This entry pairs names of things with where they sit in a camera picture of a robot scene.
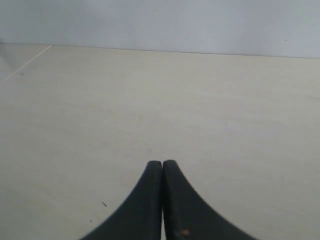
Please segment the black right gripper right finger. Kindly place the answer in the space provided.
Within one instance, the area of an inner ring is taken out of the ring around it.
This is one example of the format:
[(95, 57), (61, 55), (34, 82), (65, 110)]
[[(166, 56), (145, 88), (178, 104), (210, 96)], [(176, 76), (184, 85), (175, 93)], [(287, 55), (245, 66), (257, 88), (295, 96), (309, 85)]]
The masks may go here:
[(162, 209), (167, 240), (254, 239), (212, 209), (174, 160), (162, 165)]

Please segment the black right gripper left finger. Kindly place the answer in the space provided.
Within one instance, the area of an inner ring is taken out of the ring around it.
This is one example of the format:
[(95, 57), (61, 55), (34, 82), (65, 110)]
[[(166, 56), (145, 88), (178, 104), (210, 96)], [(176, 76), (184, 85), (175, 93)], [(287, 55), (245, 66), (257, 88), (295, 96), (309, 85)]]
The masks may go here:
[(162, 231), (162, 163), (149, 161), (125, 201), (84, 240), (159, 240)]

